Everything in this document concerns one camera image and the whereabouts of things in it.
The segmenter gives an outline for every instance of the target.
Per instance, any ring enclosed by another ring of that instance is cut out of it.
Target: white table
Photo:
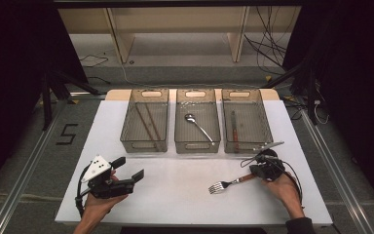
[[[321,198],[312,172],[284,104],[280,100],[265,100],[265,108],[275,141],[284,144],[273,149],[289,163],[300,178],[306,216],[316,226],[332,223]],[[57,222],[77,223],[81,218],[75,208],[77,183],[82,170],[100,154],[112,162],[121,156],[127,163],[117,170],[118,178],[130,178],[141,169],[145,177],[134,192],[102,221],[130,226],[263,226],[284,225],[288,214],[261,183],[254,179],[232,185],[225,192],[210,195],[208,188],[220,180],[233,180],[249,174],[248,166],[234,154],[224,153],[223,139],[217,154],[181,155],[175,152],[175,101],[170,98],[168,152],[129,154],[120,142],[128,102],[104,100],[93,121],[85,147],[56,216]],[[221,105],[218,100],[219,120]]]

